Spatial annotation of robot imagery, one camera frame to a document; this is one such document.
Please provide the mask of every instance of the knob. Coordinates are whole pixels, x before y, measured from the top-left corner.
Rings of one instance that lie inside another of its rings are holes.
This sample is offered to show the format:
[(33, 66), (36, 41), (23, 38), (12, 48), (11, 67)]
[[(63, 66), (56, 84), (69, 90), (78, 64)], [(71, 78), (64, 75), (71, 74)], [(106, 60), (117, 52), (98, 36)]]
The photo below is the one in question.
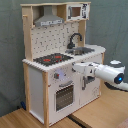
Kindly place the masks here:
[(72, 68), (72, 71), (73, 71), (73, 72), (76, 72), (73, 68)]
[(74, 64), (75, 64), (75, 62), (72, 63), (72, 65), (74, 65)]
[(55, 78), (55, 79), (59, 79), (59, 74), (58, 74), (58, 73), (55, 73), (55, 74), (54, 74), (54, 78)]

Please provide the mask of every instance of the toy stove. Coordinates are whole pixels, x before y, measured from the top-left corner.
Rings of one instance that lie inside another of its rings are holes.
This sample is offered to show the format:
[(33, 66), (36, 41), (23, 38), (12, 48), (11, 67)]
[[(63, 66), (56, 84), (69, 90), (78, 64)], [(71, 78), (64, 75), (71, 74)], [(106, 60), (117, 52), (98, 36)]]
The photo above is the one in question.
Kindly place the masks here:
[(51, 55), (36, 58), (36, 59), (34, 59), (34, 62), (37, 62), (44, 66), (50, 66), (50, 65), (54, 65), (56, 63), (60, 63), (60, 62), (69, 60), (69, 59), (73, 59), (73, 57), (70, 57), (70, 56), (67, 56), (64, 54), (60, 54), (60, 53), (54, 53)]

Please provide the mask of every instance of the oven window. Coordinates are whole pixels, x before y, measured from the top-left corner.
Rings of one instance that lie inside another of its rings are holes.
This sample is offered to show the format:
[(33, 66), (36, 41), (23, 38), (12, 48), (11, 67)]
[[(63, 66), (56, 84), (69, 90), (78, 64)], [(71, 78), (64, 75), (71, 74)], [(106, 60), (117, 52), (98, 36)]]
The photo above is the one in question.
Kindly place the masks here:
[(73, 85), (56, 92), (56, 111), (73, 103)]

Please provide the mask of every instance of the toy kitchen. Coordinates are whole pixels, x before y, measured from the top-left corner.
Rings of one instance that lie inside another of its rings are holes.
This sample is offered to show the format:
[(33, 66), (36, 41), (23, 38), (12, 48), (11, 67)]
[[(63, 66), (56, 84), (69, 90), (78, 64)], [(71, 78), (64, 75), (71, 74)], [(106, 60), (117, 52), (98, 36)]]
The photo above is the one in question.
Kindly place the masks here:
[(101, 95), (100, 79), (73, 69), (75, 63), (103, 63), (105, 48), (85, 43), (90, 4), (21, 5), (26, 110), (46, 128)]

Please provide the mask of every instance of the oven handle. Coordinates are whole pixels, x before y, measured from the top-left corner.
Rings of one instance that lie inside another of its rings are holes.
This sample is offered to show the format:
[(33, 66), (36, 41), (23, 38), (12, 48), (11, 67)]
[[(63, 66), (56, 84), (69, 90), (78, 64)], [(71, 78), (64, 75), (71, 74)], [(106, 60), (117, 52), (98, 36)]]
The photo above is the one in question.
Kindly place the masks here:
[(72, 82), (73, 82), (73, 81), (70, 80), (70, 81), (67, 82), (66, 84), (61, 84), (61, 85), (59, 85), (59, 87), (66, 87), (66, 86), (70, 85)]
[(83, 80), (84, 80), (84, 86), (82, 86), (82, 90), (85, 90), (85, 88), (86, 88), (86, 84), (87, 84), (87, 79), (86, 79), (86, 77), (85, 76), (83, 76)]
[(70, 16), (68, 16), (68, 19), (71, 19), (71, 17), (72, 17), (72, 7), (69, 6), (68, 9), (70, 10)]

